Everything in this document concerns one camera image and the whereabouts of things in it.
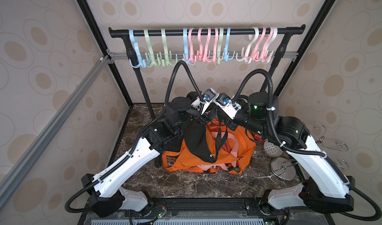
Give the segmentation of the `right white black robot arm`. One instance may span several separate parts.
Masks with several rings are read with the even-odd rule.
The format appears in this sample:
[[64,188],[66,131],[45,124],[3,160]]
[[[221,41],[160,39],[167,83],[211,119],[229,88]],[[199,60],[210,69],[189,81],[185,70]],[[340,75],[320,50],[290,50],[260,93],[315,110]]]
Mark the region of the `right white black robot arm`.
[[[251,77],[265,77],[267,91],[247,97],[247,105],[239,104],[241,92]],[[255,132],[294,158],[309,175],[296,186],[281,190],[268,189],[260,200],[264,214],[272,210],[305,206],[322,213],[339,213],[361,221],[376,221],[382,216],[378,204],[355,187],[352,177],[345,176],[327,153],[319,148],[305,124],[293,116],[279,115],[279,100],[273,94],[270,74],[263,69],[250,72],[233,97],[209,89],[203,101],[215,104],[234,130],[238,126]]]

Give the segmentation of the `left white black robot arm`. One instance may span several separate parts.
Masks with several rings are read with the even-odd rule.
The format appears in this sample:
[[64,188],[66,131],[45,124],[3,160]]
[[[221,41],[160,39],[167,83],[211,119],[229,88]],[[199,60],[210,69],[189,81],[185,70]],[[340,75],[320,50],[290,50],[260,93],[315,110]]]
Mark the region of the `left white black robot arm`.
[[192,100],[186,97],[169,100],[176,74],[181,66],[184,67],[196,91],[200,106],[204,105],[205,99],[188,65],[183,60],[178,61],[170,78],[165,108],[161,114],[141,129],[132,148],[122,157],[104,171],[83,177],[83,189],[65,204],[68,213],[92,211],[101,218],[113,214],[127,201],[126,193],[122,192],[123,183],[153,158],[163,154],[173,145],[182,144],[192,123],[202,115],[202,109],[192,109]]

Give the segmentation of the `black crossbody bag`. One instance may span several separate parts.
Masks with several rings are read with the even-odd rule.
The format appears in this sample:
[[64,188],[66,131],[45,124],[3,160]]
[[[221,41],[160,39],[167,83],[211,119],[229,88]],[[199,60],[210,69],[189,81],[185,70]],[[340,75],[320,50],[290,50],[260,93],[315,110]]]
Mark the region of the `black crossbody bag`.
[[188,150],[202,161],[215,163],[218,160],[218,153],[228,139],[228,131],[222,136],[221,120],[218,121],[218,133],[215,139],[215,154],[212,154],[207,142],[207,128],[197,120],[194,120],[190,127],[184,132],[184,141]]

